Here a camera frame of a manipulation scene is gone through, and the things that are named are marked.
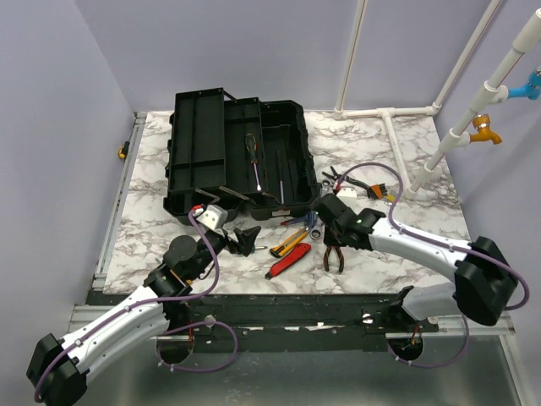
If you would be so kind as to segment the ratchet wrench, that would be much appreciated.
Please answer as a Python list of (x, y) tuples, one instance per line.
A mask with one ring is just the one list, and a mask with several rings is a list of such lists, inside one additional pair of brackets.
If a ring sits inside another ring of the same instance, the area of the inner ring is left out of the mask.
[(318, 239), (321, 239), (324, 235), (324, 231), (322, 230), (321, 227), (313, 227), (311, 230), (310, 230), (310, 238), (312, 240), (318, 240)]

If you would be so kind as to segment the yellow utility knife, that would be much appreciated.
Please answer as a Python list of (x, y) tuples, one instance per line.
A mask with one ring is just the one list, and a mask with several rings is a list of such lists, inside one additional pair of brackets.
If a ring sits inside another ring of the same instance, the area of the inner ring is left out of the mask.
[(275, 258), (282, 258), (288, 254), (297, 244), (301, 243), (309, 233), (309, 228), (304, 227), (289, 236), (281, 244), (270, 249), (270, 254)]

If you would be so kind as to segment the blue clear-handled screwdriver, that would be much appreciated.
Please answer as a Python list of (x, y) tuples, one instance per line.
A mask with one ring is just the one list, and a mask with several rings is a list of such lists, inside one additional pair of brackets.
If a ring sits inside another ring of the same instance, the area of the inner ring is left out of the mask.
[(290, 219), (287, 219), (285, 221), (282, 221), (280, 223), (281, 226), (289, 226), (293, 224), (303, 223), (305, 224), (309, 229), (314, 228), (317, 224), (317, 213), (315, 211), (309, 211), (307, 214), (300, 216), (300, 217), (293, 217)]

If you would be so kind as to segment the black plastic toolbox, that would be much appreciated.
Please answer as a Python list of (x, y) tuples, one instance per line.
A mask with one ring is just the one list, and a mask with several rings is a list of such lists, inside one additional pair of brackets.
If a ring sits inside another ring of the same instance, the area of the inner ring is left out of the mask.
[[(303, 107), (292, 100), (234, 98), (222, 88), (175, 95), (169, 119), (164, 209), (181, 223), (197, 205), (216, 204), (234, 220), (246, 211), (254, 220), (300, 217), (320, 192), (309, 151)], [(245, 146), (245, 135), (257, 143), (261, 191)], [(292, 200), (279, 197), (276, 152), (287, 155)]]

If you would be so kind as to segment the steel claw hammer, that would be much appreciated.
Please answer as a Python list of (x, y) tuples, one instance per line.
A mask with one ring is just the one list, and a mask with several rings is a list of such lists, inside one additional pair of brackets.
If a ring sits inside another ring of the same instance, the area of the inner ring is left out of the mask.
[(278, 178), (280, 201), (283, 205), (285, 205), (291, 202), (292, 191), (287, 155), (281, 150), (276, 152), (276, 173)]

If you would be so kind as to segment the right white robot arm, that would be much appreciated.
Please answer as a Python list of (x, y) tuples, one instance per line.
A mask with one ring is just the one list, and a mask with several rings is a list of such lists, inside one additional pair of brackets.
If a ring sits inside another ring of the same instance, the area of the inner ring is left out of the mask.
[(381, 211), (365, 208), (356, 213), (332, 193), (319, 198), (314, 210), (334, 245), (396, 255), (445, 277), (443, 283), (406, 287), (398, 294), (388, 311), (398, 331), (433, 316), (458, 314), (493, 326), (518, 284), (491, 239), (468, 242), (406, 228)]

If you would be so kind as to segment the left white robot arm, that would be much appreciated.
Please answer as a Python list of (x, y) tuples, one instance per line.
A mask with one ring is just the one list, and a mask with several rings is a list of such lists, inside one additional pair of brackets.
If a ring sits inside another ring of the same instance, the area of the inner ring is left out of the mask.
[(233, 238), (222, 230), (219, 206), (196, 206), (188, 214), (199, 237), (177, 236), (143, 284), (120, 304), (91, 323), (61, 338), (48, 334), (36, 345), (26, 376), (34, 399), (45, 405), (73, 405), (85, 394), (92, 375), (144, 340), (180, 333), (189, 326), (189, 302), (205, 290), (191, 284), (207, 267), (220, 270), (218, 255), (250, 255), (261, 228), (235, 229)]

